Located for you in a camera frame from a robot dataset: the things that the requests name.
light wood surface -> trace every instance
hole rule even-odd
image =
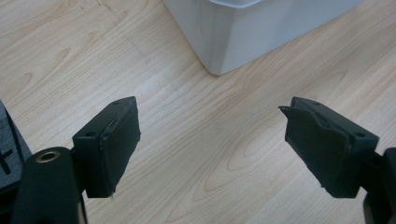
[[[0,98],[33,152],[134,95],[141,142],[91,223],[364,223],[284,142],[277,109],[322,102],[396,147],[396,1],[356,9],[224,77],[160,0],[0,1]]]

wooden floor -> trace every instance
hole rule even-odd
[[[223,77],[161,0],[3,0],[0,98],[33,152],[136,96],[142,138],[91,223],[364,223],[284,142],[278,110],[322,102],[396,147],[396,1],[359,7]]]

white container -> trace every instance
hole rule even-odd
[[[195,53],[223,75],[357,6],[361,0],[164,0]]]

screw hole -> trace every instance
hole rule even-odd
[[[87,137],[92,137],[92,136],[95,136],[95,135],[96,135],[96,133],[94,133],[94,132],[85,133],[85,136],[87,136]]]
[[[364,134],[364,133],[355,133],[357,136],[359,136],[359,137],[365,137],[366,136],[366,134]]]
[[[54,160],[56,160],[60,155],[61,155],[61,153],[59,153],[58,151],[49,151],[49,152],[43,153],[43,154],[41,154],[40,156],[38,156],[38,157],[35,159],[35,161],[37,161],[37,162],[39,162],[39,163],[54,161]]]

black plastic part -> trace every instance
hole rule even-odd
[[[355,198],[361,165],[379,138],[315,101],[294,97],[280,109],[288,118],[286,141],[321,186],[335,198]]]
[[[366,224],[388,224],[391,211],[387,201],[378,200],[370,194],[366,195],[363,202],[364,219]]]
[[[359,172],[361,186],[378,203],[388,203],[388,196],[382,180],[383,157],[373,153],[372,157],[364,161]]]
[[[385,151],[382,163],[382,179],[388,195],[392,216],[389,223],[396,223],[396,147]]]
[[[86,223],[83,206],[69,150],[48,148],[25,163],[11,223]]]
[[[0,101],[0,223],[8,223],[24,162],[32,153]]]
[[[136,99],[113,102],[73,136],[79,180],[90,198],[106,198],[116,191],[140,140]]]

